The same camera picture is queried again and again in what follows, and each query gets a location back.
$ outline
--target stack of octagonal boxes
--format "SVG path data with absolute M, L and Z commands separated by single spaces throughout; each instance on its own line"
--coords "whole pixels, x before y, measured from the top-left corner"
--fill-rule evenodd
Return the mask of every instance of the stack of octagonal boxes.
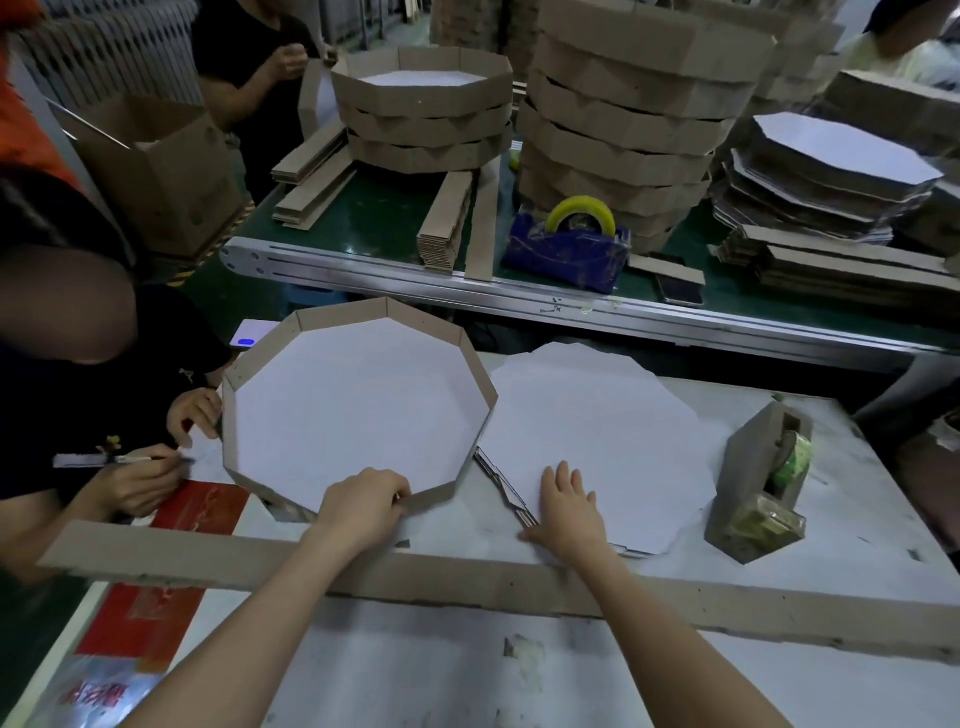
M 606 203 L 635 253 L 659 251 L 709 186 L 775 41 L 631 0 L 543 0 L 517 130 L 520 195 Z

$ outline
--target cardboard box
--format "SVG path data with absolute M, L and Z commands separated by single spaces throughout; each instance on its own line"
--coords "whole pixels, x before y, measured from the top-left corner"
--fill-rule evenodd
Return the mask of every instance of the cardboard box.
M 544 212 L 549 212 L 566 199 L 566 195 L 554 189 L 545 178 L 532 169 L 524 169 L 521 172 L 517 191 Z M 657 215 L 636 215 L 613 208 L 607 200 L 602 202 L 611 208 L 613 219 L 618 226 L 643 237 L 672 231 L 690 211 L 689 208 L 681 208 L 667 210 Z
M 643 70 L 540 36 L 531 69 L 579 94 L 626 109 L 684 119 L 733 119 L 756 82 L 722 84 Z
M 128 147 L 58 114 L 97 185 L 148 250 L 192 258 L 243 206 L 224 136 L 205 109 L 115 96 L 80 116 Z
M 367 81 L 397 71 L 459 72 L 483 80 L 429 86 Z M 333 67 L 332 78 L 339 104 L 377 116 L 465 116 L 509 104 L 514 93 L 513 69 L 506 58 L 467 48 L 406 47 L 353 54 Z
M 347 137 L 347 144 L 357 161 L 405 175 L 418 175 L 479 169 L 509 150 L 513 138 L 513 128 L 507 125 L 498 136 L 450 147 L 399 147 L 369 141 L 354 133 Z
M 460 327 L 390 299 L 291 314 L 227 370 L 223 392 L 224 468 L 308 514 L 366 467 L 409 477 L 411 509 L 452 497 L 496 403 Z M 345 419 L 324 410 L 335 402 Z
M 659 215 L 672 209 L 688 209 L 704 199 L 710 186 L 709 176 L 699 182 L 666 187 L 634 187 L 580 172 L 558 164 L 533 144 L 524 144 L 520 167 L 532 169 L 565 197 L 589 195 L 603 200 L 611 209 L 633 215 Z
M 727 137 L 735 119 L 701 121 L 630 111 L 590 99 L 530 74 L 527 98 L 558 126 L 622 149 L 667 155 L 708 155 Z
M 832 53 L 844 32 L 844 26 L 829 20 L 725 0 L 675 0 L 674 9 L 760 31 L 776 38 L 778 46 L 815 53 Z
M 633 0 L 544 0 L 540 29 L 611 61 L 725 83 L 759 79 L 775 45 L 767 33 Z
M 449 147 L 480 141 L 503 132 L 510 123 L 511 104 L 466 116 L 420 119 L 407 116 L 375 116 L 340 105 L 340 118 L 351 131 L 368 141 L 408 147 Z
M 516 130 L 523 134 L 524 146 L 532 144 L 559 164 L 634 186 L 699 182 L 713 159 L 712 155 L 649 155 L 620 149 L 607 142 L 560 129 L 544 119 L 526 101 L 520 106 Z

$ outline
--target stack of white paper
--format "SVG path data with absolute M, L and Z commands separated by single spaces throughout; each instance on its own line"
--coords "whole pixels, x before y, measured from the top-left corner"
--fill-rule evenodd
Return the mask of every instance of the stack of white paper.
M 715 492 L 711 440 L 686 404 L 633 359 L 548 344 L 492 374 L 499 394 L 477 459 L 524 523 L 540 477 L 566 460 L 596 491 L 611 544 L 664 553 Z

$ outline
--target dark hair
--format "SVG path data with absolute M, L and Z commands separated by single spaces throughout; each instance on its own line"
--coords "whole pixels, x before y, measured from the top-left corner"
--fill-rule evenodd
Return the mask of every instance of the dark hair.
M 26 243 L 103 255 L 130 268 L 123 239 L 83 192 L 21 164 L 0 163 L 0 252 Z
M 926 5 L 929 0 L 880 0 L 867 23 L 866 33 L 880 36 L 896 25 L 904 15 Z

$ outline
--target yellow tape roll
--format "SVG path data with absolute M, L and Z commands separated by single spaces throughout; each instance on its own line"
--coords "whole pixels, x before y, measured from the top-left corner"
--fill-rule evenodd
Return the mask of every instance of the yellow tape roll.
M 600 232 L 604 235 L 613 237 L 616 235 L 616 223 L 613 221 L 613 213 L 610 208 L 597 200 L 595 197 L 580 195 L 578 197 L 568 197 L 559 205 L 553 208 L 546 218 L 546 224 L 543 228 L 547 232 L 556 232 L 560 225 L 571 215 L 589 215 L 597 221 Z

